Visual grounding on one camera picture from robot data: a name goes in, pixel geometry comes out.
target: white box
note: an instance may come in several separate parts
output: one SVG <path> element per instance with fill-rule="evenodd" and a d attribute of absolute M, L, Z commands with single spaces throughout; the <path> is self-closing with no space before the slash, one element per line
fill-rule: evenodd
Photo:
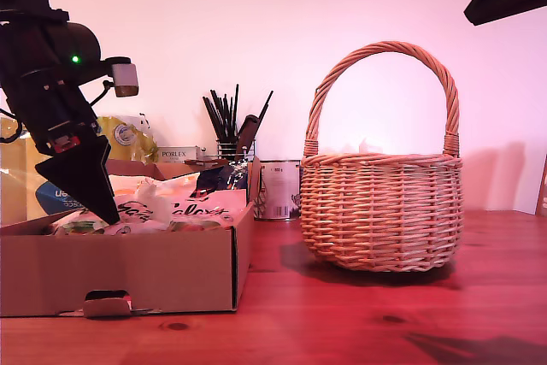
<path fill-rule="evenodd" d="M 158 147 L 158 162 L 185 162 L 185 160 L 201 160 L 202 149 L 196 145 L 191 147 Z"/>

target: cable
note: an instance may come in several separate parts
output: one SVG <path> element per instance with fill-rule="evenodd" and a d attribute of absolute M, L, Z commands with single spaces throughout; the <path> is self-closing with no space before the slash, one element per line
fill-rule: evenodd
<path fill-rule="evenodd" d="M 15 120 L 17 120 L 17 129 L 15 130 L 14 134 L 6 138 L 0 137 L 0 143 L 13 143 L 16 139 L 20 137 L 21 133 L 23 132 L 23 123 L 21 123 L 21 121 L 19 121 L 18 119 Z"/>
<path fill-rule="evenodd" d="M 15 115 L 12 115 L 10 112 L 6 110 L 0 109 L 0 113 L 2 113 L 3 115 L 7 115 L 10 119 L 17 120 L 17 117 L 15 117 Z"/>
<path fill-rule="evenodd" d="M 114 87 L 114 83 L 112 83 L 111 81 L 105 80 L 105 81 L 103 82 L 103 86 L 104 86 L 104 91 L 103 91 L 101 94 L 99 94 L 95 100 L 93 100 L 93 101 L 91 102 L 91 104 L 90 104 L 91 106 L 94 105 L 94 104 L 95 104 L 96 102 L 98 102 L 99 100 L 101 100 L 104 96 L 106 96 L 106 93 L 108 93 L 109 90 L 110 90 L 112 87 Z"/>

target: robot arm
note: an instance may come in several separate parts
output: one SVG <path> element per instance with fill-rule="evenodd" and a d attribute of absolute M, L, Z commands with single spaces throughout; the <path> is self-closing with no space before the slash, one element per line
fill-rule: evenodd
<path fill-rule="evenodd" d="M 0 85 L 15 119 L 51 156 L 38 173 L 112 224 L 120 217 L 105 168 L 110 146 L 79 86 L 109 76 L 118 97 L 135 96 L 137 72 L 127 57 L 102 61 L 93 32 L 68 20 L 49 0 L 0 0 Z"/>

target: white wall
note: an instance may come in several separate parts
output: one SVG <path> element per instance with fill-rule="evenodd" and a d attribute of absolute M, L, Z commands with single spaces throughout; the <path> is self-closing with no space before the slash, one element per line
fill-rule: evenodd
<path fill-rule="evenodd" d="M 214 134 L 202 95 L 233 93 L 239 120 L 275 90 L 257 140 L 262 159 L 301 158 L 314 88 L 347 53 L 396 39 L 430 50 L 460 90 L 469 208 L 533 212 L 547 151 L 547 8 L 474 27 L 470 0 L 50 0 L 91 28 L 103 56 L 130 56 L 141 94 L 104 99 L 99 114 L 144 111 L 160 144 Z M 94 98 L 100 83 L 85 88 Z M 388 153 L 440 152 L 444 94 L 420 63 L 374 56 L 332 88 L 323 150 L 367 144 Z"/>

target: wood grain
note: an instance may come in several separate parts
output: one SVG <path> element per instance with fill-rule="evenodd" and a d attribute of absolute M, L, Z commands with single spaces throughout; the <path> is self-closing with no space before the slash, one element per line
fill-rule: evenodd
<path fill-rule="evenodd" d="M 317 262 L 298 222 L 257 222 L 235 314 L 4 319 L 5 364 L 547 363 L 547 219 L 466 215 L 427 273 Z"/>

